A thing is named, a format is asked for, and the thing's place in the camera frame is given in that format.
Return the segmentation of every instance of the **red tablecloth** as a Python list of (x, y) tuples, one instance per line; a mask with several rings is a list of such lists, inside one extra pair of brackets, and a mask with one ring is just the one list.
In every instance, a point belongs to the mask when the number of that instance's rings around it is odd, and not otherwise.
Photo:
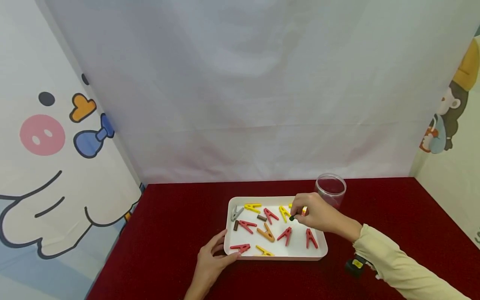
[[(182, 299), (198, 250), (225, 228), (232, 197), (290, 196), (312, 191), (313, 184), (149, 185), (88, 299)], [(452, 286), (480, 299), (480, 251), (415, 179), (347, 180), (340, 211), (382, 231)], [(332, 234), (326, 240), (329, 251), (319, 262), (238, 261), (207, 299), (402, 299), (371, 270), (360, 279), (347, 274), (351, 244)]]

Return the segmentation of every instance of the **cartoon wall panel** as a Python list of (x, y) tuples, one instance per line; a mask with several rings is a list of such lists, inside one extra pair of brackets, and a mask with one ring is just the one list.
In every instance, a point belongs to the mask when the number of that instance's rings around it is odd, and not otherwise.
[(83, 299), (141, 192), (35, 3), (0, 27), (1, 297)]
[(471, 41), (440, 99), (411, 175), (480, 249), (479, 42)]

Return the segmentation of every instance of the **yellow hat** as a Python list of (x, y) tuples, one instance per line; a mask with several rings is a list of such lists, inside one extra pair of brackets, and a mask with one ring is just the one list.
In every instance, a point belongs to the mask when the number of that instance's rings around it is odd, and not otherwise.
[(472, 89), (473, 85), (477, 81), (477, 75), (479, 73), (480, 53), (479, 45), (475, 39), (472, 40), (468, 47), (465, 56), (458, 67), (458, 70), (453, 76), (459, 86), (461, 86), (467, 92)]

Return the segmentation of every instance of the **yellow clothespin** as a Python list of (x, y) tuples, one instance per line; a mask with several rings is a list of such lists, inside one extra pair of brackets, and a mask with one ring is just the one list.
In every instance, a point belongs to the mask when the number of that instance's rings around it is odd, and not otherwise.
[(265, 229), (267, 230), (264, 232), (260, 228), (257, 228), (257, 232), (263, 235), (264, 238), (266, 238), (267, 240), (273, 243), (275, 241), (275, 237), (273, 236), (273, 233), (270, 231), (270, 228), (268, 228), (267, 223), (264, 223), (264, 225), (265, 225)]
[(264, 248), (260, 247), (259, 245), (256, 245), (258, 250), (262, 251), (262, 255), (256, 255), (256, 256), (275, 256), (273, 253), (265, 250)]
[(279, 206), (278, 209), (280, 210), (280, 213), (282, 214), (283, 220), (284, 220), (285, 223), (286, 223), (286, 222), (287, 222), (287, 218), (285, 218), (285, 215), (287, 215), (288, 217), (290, 217), (290, 213), (289, 213), (283, 206)]
[[(292, 203), (290, 203), (290, 204), (288, 205), (288, 208), (292, 208)], [(304, 216), (304, 215), (305, 215), (305, 212), (307, 211), (307, 207), (305, 206), (302, 211), (303, 211), (302, 216)]]
[(260, 211), (258, 209), (255, 209), (255, 208), (256, 207), (262, 207), (262, 205), (260, 203), (248, 203), (248, 204), (245, 204), (243, 207), (245, 207), (245, 209), (253, 211), (256, 214), (259, 214)]

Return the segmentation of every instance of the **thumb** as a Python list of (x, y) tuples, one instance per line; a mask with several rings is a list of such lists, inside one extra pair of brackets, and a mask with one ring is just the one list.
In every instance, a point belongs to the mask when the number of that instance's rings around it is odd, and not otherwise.
[(222, 266), (226, 267), (229, 264), (232, 264), (234, 261), (236, 261), (240, 256), (241, 256), (240, 252), (235, 252), (225, 256), (224, 258), (221, 258), (220, 261), (222, 262)]

